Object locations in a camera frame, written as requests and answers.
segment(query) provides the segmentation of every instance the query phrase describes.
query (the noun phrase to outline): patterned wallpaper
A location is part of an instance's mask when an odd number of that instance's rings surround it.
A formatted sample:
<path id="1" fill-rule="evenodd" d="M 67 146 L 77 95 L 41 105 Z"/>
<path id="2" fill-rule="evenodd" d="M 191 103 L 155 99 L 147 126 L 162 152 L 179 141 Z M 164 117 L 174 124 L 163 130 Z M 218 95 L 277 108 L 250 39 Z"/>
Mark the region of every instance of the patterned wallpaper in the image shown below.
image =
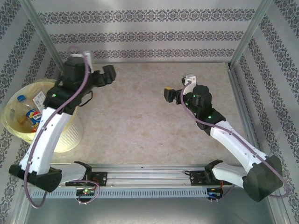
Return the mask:
<path id="1" fill-rule="evenodd" d="M 261 0 L 33 0 L 61 57 L 96 63 L 229 62 Z"/>
<path id="2" fill-rule="evenodd" d="M 235 67 L 259 145 L 282 161 L 291 223 L 299 223 L 298 15 L 295 0 L 274 0 Z"/>
<path id="3" fill-rule="evenodd" d="M 36 79 L 59 74 L 54 60 L 17 0 L 0 0 L 0 112 L 12 95 Z M 10 221 L 21 181 L 8 174 L 27 143 L 0 123 L 0 224 Z"/>

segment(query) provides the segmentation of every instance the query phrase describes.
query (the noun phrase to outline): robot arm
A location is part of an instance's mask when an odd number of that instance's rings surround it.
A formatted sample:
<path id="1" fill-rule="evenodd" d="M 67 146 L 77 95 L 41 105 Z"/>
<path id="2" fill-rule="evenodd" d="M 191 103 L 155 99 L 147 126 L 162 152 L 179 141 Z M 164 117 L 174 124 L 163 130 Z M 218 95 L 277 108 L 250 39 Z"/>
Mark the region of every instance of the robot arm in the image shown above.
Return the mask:
<path id="1" fill-rule="evenodd" d="M 54 191 L 59 184 L 73 180 L 89 180 L 91 168 L 87 164 L 74 162 L 70 165 L 50 166 L 50 162 L 57 145 L 58 139 L 68 121 L 71 119 L 75 108 L 81 104 L 82 97 L 93 87 L 101 87 L 111 84 L 115 80 L 116 73 L 112 65 L 103 67 L 104 73 L 93 71 L 90 53 L 85 53 L 90 68 L 90 74 L 84 89 L 61 112 L 56 114 L 44 129 L 37 142 L 31 165 L 28 171 L 28 182 L 47 191 Z M 69 99 L 82 84 L 85 73 L 85 64 L 82 55 L 72 55 L 64 63 L 64 76 L 60 77 L 55 86 L 47 92 L 44 101 L 45 109 L 41 122 L 36 131 L 28 152 L 19 164 L 10 167 L 9 173 L 24 179 L 25 169 L 28 163 L 29 153 L 37 134 L 41 131 L 46 120 Z"/>
<path id="2" fill-rule="evenodd" d="M 176 91 L 169 87 L 164 90 L 166 101 L 176 100 L 176 104 L 184 103 L 195 118 L 207 124 L 196 122 L 198 127 L 218 140 L 242 165 L 242 167 L 235 167 L 221 160 L 213 161 L 205 167 L 206 181 L 219 180 L 235 184 L 244 188 L 255 201 L 261 201 L 282 187 L 281 180 L 261 161 L 261 159 L 266 161 L 281 175 L 280 160 L 274 155 L 268 157 L 239 135 L 225 117 L 212 107 L 212 95 L 208 87 L 197 85 L 194 75 L 186 76 L 182 82 L 184 85 L 189 82 L 184 88 L 183 102 L 180 98 L 182 90 Z"/>

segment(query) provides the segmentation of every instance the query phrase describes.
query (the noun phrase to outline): yellow bin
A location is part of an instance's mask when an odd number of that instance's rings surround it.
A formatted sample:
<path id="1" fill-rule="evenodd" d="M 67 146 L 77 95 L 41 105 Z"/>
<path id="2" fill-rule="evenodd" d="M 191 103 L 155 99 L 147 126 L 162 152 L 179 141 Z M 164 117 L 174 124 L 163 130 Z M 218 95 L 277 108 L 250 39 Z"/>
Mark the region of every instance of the yellow bin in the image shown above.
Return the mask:
<path id="1" fill-rule="evenodd" d="M 29 144 L 32 142 L 35 133 L 24 133 L 21 131 L 21 125 L 16 122 L 10 122 L 11 109 L 13 109 L 14 104 L 17 103 L 17 97 L 19 95 L 26 96 L 30 92 L 32 92 L 32 90 L 38 90 L 41 87 L 43 88 L 43 90 L 48 91 L 54 86 L 54 83 L 55 80 L 53 79 L 43 79 L 39 82 L 35 82 L 23 87 L 11 97 L 1 115 L 2 124 L 11 134 L 23 139 Z M 64 153 L 70 151 L 81 141 L 84 133 L 84 128 L 79 117 L 76 115 L 76 111 L 77 109 L 75 110 L 74 114 L 71 117 L 71 120 L 68 122 L 63 132 L 61 133 L 54 152 Z"/>

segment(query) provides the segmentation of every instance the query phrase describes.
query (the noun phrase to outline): speckled surface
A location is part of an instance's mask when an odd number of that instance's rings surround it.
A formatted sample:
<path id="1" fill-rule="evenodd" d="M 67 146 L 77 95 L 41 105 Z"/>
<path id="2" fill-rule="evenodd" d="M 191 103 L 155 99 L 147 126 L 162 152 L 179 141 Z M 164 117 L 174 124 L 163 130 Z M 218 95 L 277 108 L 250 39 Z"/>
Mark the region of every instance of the speckled surface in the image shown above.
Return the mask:
<path id="1" fill-rule="evenodd" d="M 207 85 L 213 106 L 243 135 L 240 116 L 224 63 L 114 64 L 111 85 L 93 89 L 93 100 L 78 109 L 85 127 L 82 141 L 53 163 L 206 164 L 215 159 L 237 164 L 232 154 L 200 130 L 181 105 L 167 103 L 164 87 L 181 89 L 193 73 Z"/>

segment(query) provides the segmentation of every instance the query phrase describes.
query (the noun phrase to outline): plastic bottle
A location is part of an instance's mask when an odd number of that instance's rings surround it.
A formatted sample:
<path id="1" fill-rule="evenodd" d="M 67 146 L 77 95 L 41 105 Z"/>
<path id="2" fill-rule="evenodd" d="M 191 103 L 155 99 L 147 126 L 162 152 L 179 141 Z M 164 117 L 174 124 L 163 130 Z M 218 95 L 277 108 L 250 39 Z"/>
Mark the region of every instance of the plastic bottle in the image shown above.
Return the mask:
<path id="1" fill-rule="evenodd" d="M 26 122 L 25 118 L 29 120 L 33 126 L 33 131 L 36 131 L 37 126 L 41 121 L 41 113 L 35 107 L 35 104 L 32 100 L 28 100 L 24 95 L 18 96 L 18 101 L 21 103 L 20 108 L 16 111 L 19 114 L 18 122 Z"/>

